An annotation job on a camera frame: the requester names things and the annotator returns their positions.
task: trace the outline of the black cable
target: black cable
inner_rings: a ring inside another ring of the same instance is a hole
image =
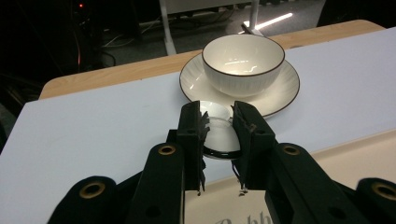
[[[102,50],[102,53],[105,54],[105,55],[107,55],[107,56],[109,56],[111,59],[113,59],[113,66],[116,66],[116,65],[117,65],[116,57],[114,57],[112,54],[110,54],[110,53],[108,53],[108,52],[105,52],[105,51],[103,51],[103,50]]]
[[[195,30],[195,29],[198,29],[198,28],[207,26],[207,25],[211,25],[211,24],[214,24],[214,23],[217,23],[217,22],[227,21],[228,19],[231,18],[231,16],[232,16],[233,13],[235,12],[235,9],[233,9],[233,10],[231,11],[230,15],[228,15],[226,18],[224,18],[224,19],[221,20],[221,18],[222,18],[227,12],[229,12],[229,10],[223,11],[223,12],[222,12],[220,15],[218,15],[218,17],[215,18],[213,21],[198,21],[198,20],[195,20],[195,19],[192,19],[192,20],[189,20],[189,19],[186,19],[186,20],[184,20],[184,19],[176,19],[176,21],[178,21],[178,22],[181,22],[181,21],[182,21],[182,22],[189,22],[189,23],[192,23],[193,27],[190,27],[190,28],[182,28],[182,27],[177,27],[177,26],[173,25],[173,26],[171,26],[171,28],[172,28],[172,29],[178,29],[178,30],[189,31],[189,30]]]

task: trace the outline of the screw hole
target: screw hole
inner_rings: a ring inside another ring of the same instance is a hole
[[[379,196],[396,201],[396,189],[392,186],[375,182],[372,186],[373,191],[378,194]]]
[[[300,149],[294,147],[284,147],[283,151],[291,156],[297,156],[300,154]]]
[[[106,185],[102,182],[91,182],[79,191],[79,196],[83,199],[92,199],[105,191]]]
[[[172,146],[165,146],[165,147],[160,147],[158,149],[158,153],[164,156],[172,155],[176,152],[176,149]]]
[[[257,134],[265,134],[265,130],[257,130],[256,133]]]
[[[329,213],[338,219],[345,219],[347,215],[345,212],[337,207],[329,207]]]

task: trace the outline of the white surface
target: white surface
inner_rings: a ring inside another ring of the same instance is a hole
[[[396,128],[396,29],[287,50],[302,87],[268,119],[308,151]],[[44,223],[80,179],[140,171],[188,102],[179,73],[27,104],[0,156],[0,223]],[[207,181],[232,175],[206,160]]]
[[[224,105],[211,101],[200,101],[199,105],[202,115],[207,112],[207,115],[213,118],[229,119],[231,117],[230,111]]]
[[[227,119],[211,118],[204,146],[217,152],[235,152],[241,150],[232,124]]]
[[[192,100],[207,100],[226,106],[233,113],[231,105],[236,97],[217,91],[207,81],[201,54],[192,58],[180,75],[180,86],[184,94]],[[263,116],[273,115],[288,106],[298,94],[300,79],[294,68],[285,61],[276,81],[264,92],[244,98],[245,102],[256,106]]]

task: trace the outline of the cable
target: cable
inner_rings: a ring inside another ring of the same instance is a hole
[[[117,63],[116,63],[116,57],[114,57],[112,54],[110,54],[110,53],[108,53],[108,52],[105,52],[105,51],[103,51],[103,50],[102,50],[102,53],[105,54],[105,55],[107,55],[107,56],[109,56],[111,59],[113,59],[113,66],[116,66],[116,65],[117,65]]]
[[[193,27],[190,27],[190,28],[183,28],[183,27],[172,26],[172,28],[178,29],[178,30],[185,30],[185,31],[187,30],[187,31],[188,31],[188,30],[195,30],[195,29],[198,29],[198,28],[207,26],[207,25],[211,25],[211,24],[216,23],[216,22],[227,21],[228,19],[231,18],[231,16],[232,16],[233,13],[235,12],[235,9],[233,9],[233,10],[231,11],[230,15],[228,15],[226,18],[222,19],[222,17],[223,17],[227,12],[229,12],[229,10],[223,11],[223,12],[222,12],[220,15],[218,15],[213,21],[197,21],[197,20],[195,20],[195,19],[192,19],[192,20],[189,20],[189,19],[187,19],[187,20],[176,19],[176,21],[184,21],[184,22],[192,23],[192,24],[193,24]]]
[[[155,21],[153,21],[151,23],[151,25],[146,28],[145,30],[143,30],[141,32],[141,34],[145,33],[146,31],[148,31],[149,29],[152,28],[152,26],[160,19],[161,16],[159,16]],[[132,43],[134,41],[134,38],[131,38],[130,40],[128,40],[126,43],[122,43],[122,44],[118,44],[118,45],[110,45],[111,43],[113,43],[115,40],[117,40],[118,38],[120,38],[121,36],[123,36],[123,34],[121,35],[117,35],[116,37],[114,37],[112,40],[110,40],[108,43],[106,43],[105,45],[102,46],[102,48],[118,48],[118,47],[123,47],[125,45],[128,45],[130,43]]]

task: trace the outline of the saucer rim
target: saucer rim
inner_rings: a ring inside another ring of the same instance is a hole
[[[187,98],[189,101],[191,101],[191,102],[192,102],[192,99],[186,94],[186,92],[185,92],[184,89],[183,89],[183,86],[182,86],[182,84],[181,84],[181,78],[182,78],[182,76],[183,76],[183,71],[185,71],[186,67],[189,66],[189,64],[190,64],[194,59],[196,59],[196,58],[199,57],[199,56],[202,57],[202,53],[199,53],[199,54],[193,56],[191,59],[189,59],[189,61],[188,61],[186,64],[184,64],[183,68],[182,68],[181,71],[180,71],[180,75],[179,75],[179,79],[178,79],[178,83],[179,83],[179,87],[180,87],[181,91],[182,91],[183,94],[186,96],[186,98]],[[294,71],[293,74],[297,77],[297,80],[298,80],[297,91],[295,92],[294,96],[290,99],[290,101],[289,101],[287,104],[281,106],[279,109],[275,110],[274,112],[267,113],[267,114],[263,114],[263,113],[258,109],[259,112],[260,112],[260,114],[261,114],[262,117],[264,117],[264,118],[269,118],[269,117],[273,116],[274,114],[276,114],[276,113],[282,111],[282,110],[285,109],[286,107],[288,107],[292,102],[294,102],[294,100],[297,98],[297,95],[298,95],[299,92],[300,92],[300,88],[301,88],[301,79],[300,79],[300,76],[299,76],[298,73],[297,73],[297,70],[293,67],[293,65],[292,65],[291,63],[289,63],[289,61],[287,61],[286,59],[285,59],[284,61],[290,66],[290,68]],[[201,72],[202,72],[202,75],[203,75],[203,76],[206,76],[206,73],[205,73],[204,68],[202,68]]]

